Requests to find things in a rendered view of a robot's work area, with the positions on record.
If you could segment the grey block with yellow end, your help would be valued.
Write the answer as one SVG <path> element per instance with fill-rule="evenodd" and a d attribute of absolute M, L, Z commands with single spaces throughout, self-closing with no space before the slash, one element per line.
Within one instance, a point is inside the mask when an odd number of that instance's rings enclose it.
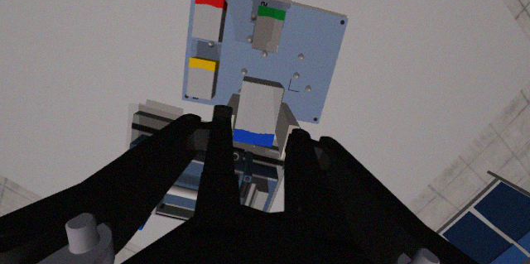
<path fill-rule="evenodd" d="M 219 61 L 190 57 L 186 96 L 211 100 L 215 96 Z"/>

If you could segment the grey block with blue end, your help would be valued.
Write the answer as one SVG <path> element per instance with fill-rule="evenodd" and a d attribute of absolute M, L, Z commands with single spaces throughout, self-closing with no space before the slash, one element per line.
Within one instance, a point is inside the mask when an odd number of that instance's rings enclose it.
<path fill-rule="evenodd" d="M 284 92 L 281 83 L 244 76 L 233 141 L 272 147 Z"/>

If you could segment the grey block with red end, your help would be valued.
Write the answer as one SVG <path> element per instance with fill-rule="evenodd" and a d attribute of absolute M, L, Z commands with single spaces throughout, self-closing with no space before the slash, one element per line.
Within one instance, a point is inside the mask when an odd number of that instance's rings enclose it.
<path fill-rule="evenodd" d="M 222 43 L 227 6 L 225 0 L 195 0 L 191 36 Z"/>

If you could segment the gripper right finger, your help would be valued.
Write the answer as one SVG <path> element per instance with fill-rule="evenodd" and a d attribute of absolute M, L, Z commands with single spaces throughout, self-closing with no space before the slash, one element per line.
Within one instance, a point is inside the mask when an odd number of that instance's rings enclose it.
<path fill-rule="evenodd" d="M 479 264 L 427 227 L 335 139 L 311 139 L 287 103 L 275 134 L 285 159 L 284 211 L 301 212 L 306 264 Z"/>

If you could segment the grey metal blank with green end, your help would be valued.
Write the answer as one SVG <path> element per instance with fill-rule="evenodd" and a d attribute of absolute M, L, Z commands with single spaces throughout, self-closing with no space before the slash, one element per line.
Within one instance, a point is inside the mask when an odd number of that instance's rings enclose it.
<path fill-rule="evenodd" d="M 286 11 L 258 7 L 252 48 L 277 53 Z"/>

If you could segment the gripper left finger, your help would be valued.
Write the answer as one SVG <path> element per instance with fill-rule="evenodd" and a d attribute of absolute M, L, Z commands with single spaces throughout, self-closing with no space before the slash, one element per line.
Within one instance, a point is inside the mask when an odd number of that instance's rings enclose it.
<path fill-rule="evenodd" d="M 234 172 L 239 97 L 215 105 L 212 122 L 184 114 L 81 183 L 0 217 L 0 264 L 114 264 L 198 150 L 185 264 L 250 264 Z"/>

